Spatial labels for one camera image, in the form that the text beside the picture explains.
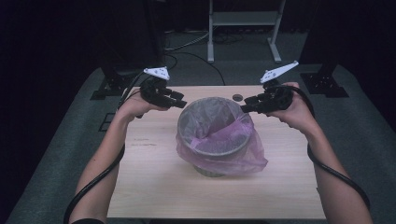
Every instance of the white bracket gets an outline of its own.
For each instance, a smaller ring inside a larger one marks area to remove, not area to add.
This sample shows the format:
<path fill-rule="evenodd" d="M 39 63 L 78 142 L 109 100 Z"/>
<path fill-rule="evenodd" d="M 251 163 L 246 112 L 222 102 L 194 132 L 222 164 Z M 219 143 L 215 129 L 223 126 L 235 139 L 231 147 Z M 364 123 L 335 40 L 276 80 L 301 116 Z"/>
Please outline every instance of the white bracket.
<path fill-rule="evenodd" d="M 297 65 L 298 65 L 298 62 L 294 61 L 294 63 L 288 64 L 288 65 L 285 65 L 282 67 L 278 67 L 274 70 L 265 71 L 264 76 L 262 76 L 262 79 L 260 79 L 260 83 L 264 83 L 264 82 L 267 82 L 267 81 L 274 79 L 276 77 L 280 77 L 281 75 L 283 75 L 284 73 L 286 73 L 291 68 L 293 68 Z"/>
<path fill-rule="evenodd" d="M 145 68 L 145 70 L 143 70 L 144 73 L 155 76 L 155 77 L 159 77 L 165 80 L 169 80 L 169 74 L 168 74 L 168 70 L 165 67 L 159 67 L 159 68 Z"/>

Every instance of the sleeve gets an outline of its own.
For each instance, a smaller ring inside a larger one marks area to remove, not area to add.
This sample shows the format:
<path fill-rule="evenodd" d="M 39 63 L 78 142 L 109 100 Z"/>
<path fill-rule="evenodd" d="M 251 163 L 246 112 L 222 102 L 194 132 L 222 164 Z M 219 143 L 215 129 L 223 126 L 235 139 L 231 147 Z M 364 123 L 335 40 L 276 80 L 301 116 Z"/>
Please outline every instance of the sleeve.
<path fill-rule="evenodd" d="M 73 222 L 73 224 L 105 224 L 101 220 L 93 218 L 83 218 Z"/>

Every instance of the dark background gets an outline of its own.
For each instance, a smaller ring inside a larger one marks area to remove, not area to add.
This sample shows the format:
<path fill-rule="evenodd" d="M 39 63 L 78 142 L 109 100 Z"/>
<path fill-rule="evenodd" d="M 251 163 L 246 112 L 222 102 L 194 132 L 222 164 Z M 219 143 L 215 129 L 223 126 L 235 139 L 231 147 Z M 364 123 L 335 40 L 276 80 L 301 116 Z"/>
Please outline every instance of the dark background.
<path fill-rule="evenodd" d="M 215 2 L 225 11 L 277 8 L 273 1 Z M 395 9 L 386 0 L 288 1 L 280 28 L 309 30 L 300 63 L 346 67 L 394 130 Z M 117 79 L 117 66 L 161 64 L 163 31 L 206 29 L 207 11 L 204 0 L 0 2 L 0 222 L 88 75 L 102 67 Z"/>

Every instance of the forearm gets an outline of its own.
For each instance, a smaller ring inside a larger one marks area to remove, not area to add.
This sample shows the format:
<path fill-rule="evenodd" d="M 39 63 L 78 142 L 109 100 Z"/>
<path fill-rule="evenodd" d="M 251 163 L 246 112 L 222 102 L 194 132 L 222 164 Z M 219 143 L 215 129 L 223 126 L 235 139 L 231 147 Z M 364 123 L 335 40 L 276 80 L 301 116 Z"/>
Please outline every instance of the forearm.
<path fill-rule="evenodd" d="M 317 124 L 305 136 L 319 161 L 348 176 Z M 369 211 L 356 190 L 317 165 L 315 165 L 315 174 L 323 210 L 329 223 L 372 223 Z"/>
<path fill-rule="evenodd" d="M 116 115 L 106 135 L 84 169 L 76 191 L 79 192 L 94 178 L 101 174 L 120 154 L 125 142 L 129 121 Z M 104 179 L 97 183 L 77 204 L 70 221 L 91 217 L 106 222 L 108 206 L 117 182 L 117 165 Z"/>

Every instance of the plywood surface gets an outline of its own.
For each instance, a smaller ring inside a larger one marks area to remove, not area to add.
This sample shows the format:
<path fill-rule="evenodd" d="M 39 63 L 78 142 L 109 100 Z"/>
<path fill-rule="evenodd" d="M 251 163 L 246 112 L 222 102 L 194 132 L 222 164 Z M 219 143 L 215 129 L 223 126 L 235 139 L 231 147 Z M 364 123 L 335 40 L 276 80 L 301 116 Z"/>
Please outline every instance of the plywood surface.
<path fill-rule="evenodd" d="M 169 88 L 184 93 L 189 103 L 262 92 L 261 86 Z M 206 177 L 177 155 L 181 111 L 151 111 L 130 124 L 109 217 L 324 218 L 300 132 L 278 119 L 250 113 L 267 166 L 253 175 Z"/>

